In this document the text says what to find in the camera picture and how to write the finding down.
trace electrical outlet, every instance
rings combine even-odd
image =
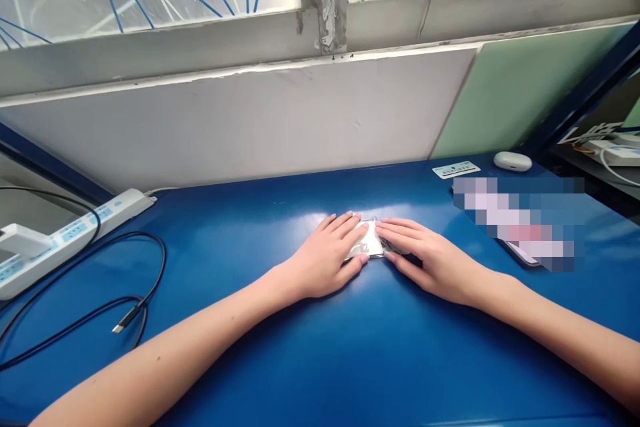
[[[130,189],[105,205],[95,209],[101,227],[97,238],[107,235],[127,220],[153,205],[153,200],[142,192]],[[82,250],[93,236],[97,221],[92,213],[75,220],[50,235],[53,245],[31,259],[13,256],[0,264],[0,300],[9,300],[28,288],[42,276],[63,264]]]

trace black cable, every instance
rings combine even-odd
[[[50,191],[46,191],[46,190],[39,190],[39,189],[34,189],[34,188],[30,188],[30,187],[15,187],[15,186],[1,186],[0,190],[22,190],[22,191],[30,191],[33,193],[40,193],[43,195],[49,195],[51,197],[56,197],[65,201],[68,201],[69,203],[74,203],[75,205],[78,205],[84,209],[86,209],[89,213],[93,214],[93,216],[95,217],[95,221],[96,221],[96,228],[95,228],[95,232],[93,232],[93,235],[91,236],[91,238],[89,239],[89,241],[87,242],[87,244],[82,247],[77,254],[75,254],[73,257],[71,257],[68,262],[73,262],[73,260],[77,259],[80,255],[82,255],[87,248],[93,243],[93,241],[97,238],[97,236],[100,234],[100,229],[102,226],[102,221],[100,220],[100,216],[98,215],[98,213],[90,206],[87,205],[86,203],[83,203],[81,201],[78,201],[76,199],[73,199],[71,197],[67,197],[66,195],[62,195],[60,193],[54,193],[54,192],[50,192]],[[45,274],[44,276],[40,277],[37,281],[35,281],[33,284],[31,284],[29,287],[27,287],[25,290],[23,290],[24,292],[27,292],[28,290],[34,288],[36,285],[39,285],[41,282],[44,282],[47,278],[51,277],[55,272],[57,272],[60,268],[63,267],[64,264],[61,264],[59,267],[56,267],[55,269],[51,270],[50,272],[48,272],[47,274]],[[8,308],[13,302],[15,302],[15,300],[17,299],[17,296],[14,297],[11,300],[7,300],[4,304],[0,305],[0,314],[2,313],[2,311],[6,308]]]
[[[89,252],[87,255],[84,255],[85,253],[87,253],[87,250],[89,248],[89,246],[91,246],[93,244],[93,242],[96,240],[97,236],[100,233],[100,229],[101,229],[101,220],[100,220],[100,216],[98,215],[98,213],[89,205],[84,204],[83,202],[77,201],[73,198],[67,197],[66,195],[61,195],[58,193],[53,193],[53,192],[49,192],[49,191],[45,191],[45,190],[39,190],[39,189],[33,189],[30,187],[5,187],[2,186],[0,187],[0,190],[23,190],[23,191],[31,191],[33,193],[41,193],[43,195],[50,195],[52,197],[57,197],[59,199],[74,203],[75,205],[79,205],[85,209],[87,209],[87,211],[91,212],[93,214],[93,216],[96,219],[96,229],[95,232],[93,233],[93,235],[91,236],[91,239],[87,242],[87,244],[82,247],[80,249],[79,252],[77,252],[74,256],[72,256],[67,262],[65,262],[64,264],[60,265],[59,267],[56,267],[55,269],[51,270],[48,274],[44,275],[43,277],[39,278],[36,282],[34,282],[34,284],[31,284],[27,289],[25,289],[22,293],[27,292],[28,290],[34,288],[36,285],[39,285],[41,282],[44,282],[47,278],[50,278],[51,276],[53,276],[56,272],[59,272],[57,276],[55,276],[48,284],[46,284],[44,287],[42,287],[36,294],[33,295],[33,297],[31,297],[29,300],[27,300],[25,302],[25,304],[20,307],[20,309],[13,315],[13,317],[9,320],[9,322],[7,323],[7,325],[5,325],[5,327],[3,328],[2,332],[0,332],[0,346],[2,344],[2,340],[3,338],[11,331],[11,327],[16,323],[16,321],[19,319],[20,315],[40,296],[42,295],[46,290],[48,290],[55,282],[57,282],[60,278],[62,278],[69,270],[73,269],[75,266],[77,266],[78,264],[80,264],[81,262],[85,261],[87,258],[91,257],[92,255],[96,254],[97,252],[100,252],[102,249],[113,245],[115,242],[118,242],[120,240],[124,240],[126,238],[131,238],[131,237],[135,237],[135,236],[141,236],[141,237],[148,237],[152,240],[154,240],[155,242],[157,242],[160,245],[161,251],[162,251],[162,260],[161,260],[161,264],[160,264],[160,269],[158,271],[158,276],[155,280],[155,282],[153,283],[153,285],[151,286],[151,289],[149,290],[149,292],[147,292],[147,295],[145,295],[143,298],[140,298],[139,296],[123,296],[123,297],[119,297],[117,299],[111,300],[109,302],[107,302],[106,304],[103,304],[101,306],[99,306],[98,308],[92,310],[91,312],[89,312],[88,314],[84,315],[82,318],[76,320],[75,322],[73,322],[72,324],[68,325],[67,327],[63,328],[62,330],[60,330],[59,332],[57,332],[56,334],[53,334],[52,336],[48,337],[47,339],[43,340],[42,342],[40,342],[39,344],[37,344],[36,346],[31,347],[30,349],[24,351],[23,353],[17,355],[16,357],[13,357],[12,359],[9,359],[8,361],[0,364],[0,372],[2,372],[3,370],[6,370],[10,367],[13,367],[14,365],[18,365],[19,363],[23,362],[24,360],[28,359],[29,357],[32,357],[33,355],[35,355],[36,353],[40,352],[41,350],[45,349],[46,347],[50,346],[51,344],[55,343],[56,341],[60,340],[62,337],[66,336],[69,332],[72,332],[73,330],[75,330],[76,328],[78,328],[79,326],[83,325],[84,323],[88,322],[89,320],[93,319],[94,317],[98,316],[99,314],[110,310],[111,308],[118,306],[124,302],[129,302],[132,300],[135,300],[137,303],[135,305],[135,307],[133,307],[131,310],[129,310],[129,312],[127,312],[127,314],[120,320],[120,322],[118,322],[118,324],[116,325],[116,327],[113,329],[114,332],[120,332],[122,329],[126,328],[132,321],[133,319],[135,319],[137,317],[137,315],[140,313],[140,311],[142,311],[142,320],[140,322],[140,328],[138,330],[138,335],[136,336],[136,339],[133,343],[133,346],[131,347],[131,349],[135,349],[139,344],[140,341],[142,339],[142,335],[145,332],[145,327],[147,325],[147,315],[148,315],[148,305],[147,302],[149,301],[149,299],[151,298],[151,296],[155,293],[156,289],[158,288],[158,285],[160,284],[160,280],[162,279],[162,275],[164,274],[165,271],[165,265],[167,263],[167,249],[165,247],[164,242],[158,238],[157,236],[153,235],[153,234],[149,234],[147,232],[127,232],[126,234],[121,234],[117,237],[114,237],[113,239],[109,240],[108,242],[106,242],[105,244],[100,245],[98,248],[94,249],[92,252]],[[15,302],[17,300],[17,298],[19,298],[19,296],[5,302],[3,305],[0,305],[0,314],[2,313],[3,310],[5,310],[6,308],[8,308],[10,305],[13,304],[13,302]],[[14,421],[10,421],[10,420],[4,420],[4,419],[0,419],[0,427],[18,427],[18,426],[26,426],[27,424],[21,423],[21,422],[14,422]]]
[[[120,298],[117,298],[115,300],[111,300],[110,302],[107,302],[106,304],[103,304],[102,306],[99,306],[97,309],[89,312],[88,314],[86,314],[82,318],[76,320],[71,325],[65,327],[64,329],[60,330],[56,334],[53,334],[51,337],[43,340],[42,342],[40,342],[36,346],[28,349],[27,351],[23,352],[22,354],[17,355],[16,357],[13,357],[12,359],[9,359],[8,361],[0,364],[0,372],[2,372],[3,370],[6,370],[9,367],[12,367],[12,366],[14,366],[16,364],[19,364],[20,362],[22,362],[24,360],[26,360],[28,357],[31,357],[33,354],[37,353],[38,351],[42,350],[43,348],[47,347],[48,345],[51,345],[53,342],[56,342],[57,340],[59,340],[60,338],[62,338],[63,336],[65,336],[66,334],[71,332],[72,330],[78,328],[80,325],[84,324],[85,322],[87,322],[91,318],[95,317],[96,315],[104,312],[105,310],[108,310],[108,309],[114,307],[115,305],[119,305],[122,302],[128,301],[128,300],[135,300],[135,301],[137,301],[137,304],[135,305],[135,307],[133,307],[131,310],[129,310],[127,312],[127,314],[120,320],[120,322],[118,322],[118,324],[113,329],[113,331],[114,332],[120,332],[122,329],[126,328],[133,321],[133,319],[137,317],[137,315],[140,313],[140,311],[142,311],[143,312],[143,318],[142,318],[142,322],[140,323],[140,329],[138,331],[138,335],[137,335],[136,340],[135,340],[135,342],[133,344],[133,347],[131,349],[133,350],[139,345],[140,340],[142,338],[142,335],[144,334],[144,331],[145,331],[145,326],[147,325],[147,302],[149,301],[151,296],[154,294],[155,290],[158,288],[160,280],[162,280],[162,275],[164,274],[165,265],[167,263],[167,249],[165,247],[164,242],[160,238],[158,238],[157,236],[155,236],[153,234],[149,234],[148,232],[138,232],[138,231],[136,231],[136,232],[127,232],[126,234],[121,234],[121,235],[119,235],[117,237],[114,237],[113,239],[109,240],[107,243],[102,244],[99,247],[95,248],[92,252],[89,252],[83,258],[79,258],[79,259],[75,260],[71,264],[67,265],[63,270],[61,270],[57,276],[55,276],[47,285],[42,287],[36,294],[34,294],[29,300],[27,300],[25,302],[25,304],[22,305],[22,307],[20,307],[20,309],[13,315],[13,317],[9,320],[7,325],[5,325],[5,327],[3,328],[2,332],[0,332],[0,346],[2,345],[2,341],[4,340],[5,336],[11,331],[11,328],[16,323],[16,321],[20,318],[22,313],[33,302],[35,302],[35,300],[40,295],[42,295],[44,292],[46,292],[55,282],[60,280],[69,270],[73,269],[79,263],[84,262],[87,258],[93,256],[97,252],[100,252],[102,249],[104,249],[104,248],[106,248],[106,247],[108,247],[110,245],[113,245],[116,242],[119,242],[121,240],[124,240],[126,238],[130,238],[130,237],[147,237],[147,238],[150,238],[150,239],[154,240],[155,242],[157,242],[158,245],[160,245],[160,248],[161,248],[161,251],[162,251],[162,260],[161,260],[161,264],[160,264],[160,269],[158,271],[158,276],[157,276],[155,282],[153,283],[153,285],[151,286],[151,289],[149,289],[149,292],[147,293],[147,295],[144,296],[143,298],[140,298],[139,296],[120,297]]]

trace green panel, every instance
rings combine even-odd
[[[640,70],[636,70],[633,75],[637,75],[638,72],[640,72]],[[629,112],[629,115],[622,126],[624,128],[640,127],[640,98],[633,106],[633,109]]]
[[[431,157],[517,147],[631,26],[484,45]]]

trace white power strip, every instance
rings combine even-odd
[[[153,205],[149,198],[134,189],[127,190],[116,198],[95,209],[101,227],[97,238],[124,224]],[[97,226],[92,213],[79,218],[49,236],[53,246],[37,257],[27,259],[16,255],[0,264],[0,300],[9,300],[28,288],[39,278],[77,254],[91,237]]]
[[[600,163],[600,151],[610,147],[611,149],[605,152],[605,161],[609,167],[640,167],[640,148],[619,147],[617,143],[609,140],[589,140],[581,147],[593,151],[594,153],[585,155],[598,163]]]

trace white board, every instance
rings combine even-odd
[[[106,91],[0,121],[120,192],[425,159],[477,47]]]

